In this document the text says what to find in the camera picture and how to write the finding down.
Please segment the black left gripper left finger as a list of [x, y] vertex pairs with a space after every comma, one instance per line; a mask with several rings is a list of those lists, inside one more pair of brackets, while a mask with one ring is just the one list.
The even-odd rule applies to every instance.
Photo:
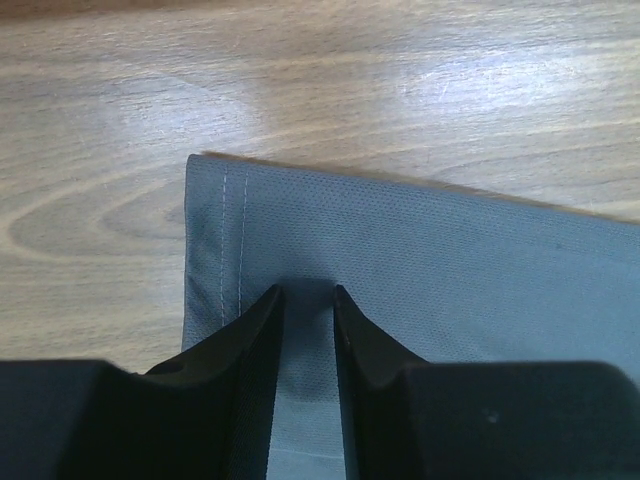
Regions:
[[5, 479], [262, 479], [284, 325], [269, 288], [144, 374], [104, 360], [1, 365]]

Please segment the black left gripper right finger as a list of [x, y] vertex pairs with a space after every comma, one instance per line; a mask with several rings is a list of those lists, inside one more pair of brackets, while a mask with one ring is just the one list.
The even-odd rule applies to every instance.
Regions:
[[639, 391], [603, 362], [431, 363], [334, 293], [350, 479], [635, 479]]

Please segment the dark grey t shirt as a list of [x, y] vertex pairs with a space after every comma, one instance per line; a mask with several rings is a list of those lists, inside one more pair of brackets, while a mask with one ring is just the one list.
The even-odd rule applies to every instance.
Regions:
[[430, 361], [586, 359], [639, 375], [635, 225], [198, 155], [185, 220], [185, 347], [285, 291], [271, 479], [345, 475], [336, 285]]

